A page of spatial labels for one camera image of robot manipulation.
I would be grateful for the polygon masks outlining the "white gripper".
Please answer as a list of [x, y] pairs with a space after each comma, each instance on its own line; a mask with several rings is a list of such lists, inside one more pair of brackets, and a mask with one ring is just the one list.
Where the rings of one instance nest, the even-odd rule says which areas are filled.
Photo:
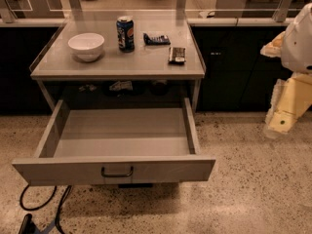
[[286, 81], [278, 79], [273, 88], [263, 132], [276, 138], [287, 134], [312, 105], [312, 3], [305, 5], [286, 31], [264, 45], [260, 53], [281, 57], [282, 65], [294, 72]]

